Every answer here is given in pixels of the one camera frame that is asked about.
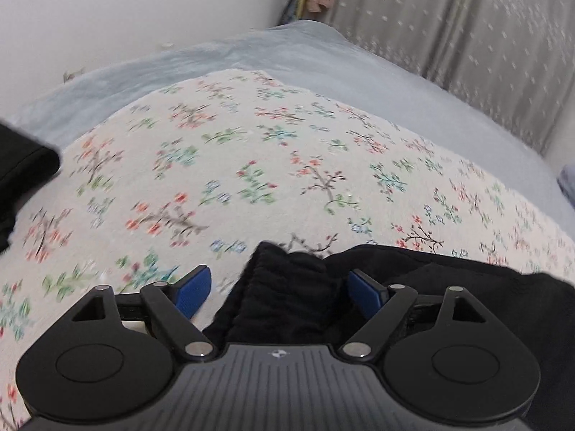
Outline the grey blue clothes pile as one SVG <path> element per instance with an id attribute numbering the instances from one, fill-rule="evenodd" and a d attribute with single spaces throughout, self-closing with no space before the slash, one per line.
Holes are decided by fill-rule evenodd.
<path id="1" fill-rule="evenodd" d="M 557 185 L 560 186 L 563 196 L 575 207 L 575 163 L 563 166 L 557 176 Z"/>

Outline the light blue bed sheet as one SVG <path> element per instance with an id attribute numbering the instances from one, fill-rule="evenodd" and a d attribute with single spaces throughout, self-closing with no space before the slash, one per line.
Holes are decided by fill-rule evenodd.
<path id="1" fill-rule="evenodd" d="M 511 133 L 320 22 L 295 22 L 100 68 L 45 96 L 33 96 L 7 120 L 64 146 L 155 89 L 231 68 L 262 70 L 285 84 L 404 126 L 475 162 L 546 213 L 571 210 L 550 167 Z"/>

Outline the black pants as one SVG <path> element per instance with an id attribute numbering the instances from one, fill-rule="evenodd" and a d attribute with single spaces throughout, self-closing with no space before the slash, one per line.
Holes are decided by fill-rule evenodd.
<path id="1" fill-rule="evenodd" d="M 14 144 L 2 147 L 12 219 L 1 257 L 65 149 L 33 144 L 18 159 Z M 371 361 L 339 354 L 365 323 L 348 290 L 355 269 L 418 292 Z M 574 277 L 393 245 L 317 256 L 263 240 L 208 325 L 195 322 L 201 309 L 192 318 L 216 347 L 208 361 L 182 360 L 149 333 L 141 289 L 96 285 L 26 349 L 15 386 L 28 418 L 16 430 L 574 426 Z"/>

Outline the grey dotted curtain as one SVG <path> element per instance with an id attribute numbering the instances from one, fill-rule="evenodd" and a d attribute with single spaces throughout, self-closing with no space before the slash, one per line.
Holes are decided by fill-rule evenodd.
<path id="1" fill-rule="evenodd" d="M 574 0 L 335 0 L 327 22 L 541 154 L 574 89 Z"/>

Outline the floral white bed cover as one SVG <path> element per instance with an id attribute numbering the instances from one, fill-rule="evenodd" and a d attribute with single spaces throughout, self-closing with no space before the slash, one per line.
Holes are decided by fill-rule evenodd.
<path id="1" fill-rule="evenodd" d="M 359 244 L 574 277 L 574 240 L 477 164 L 260 71 L 137 99 L 63 152 L 1 257 L 1 426 L 28 414 L 19 357 L 96 285 L 135 292 L 211 269 L 205 327 L 263 240 L 327 256 Z"/>

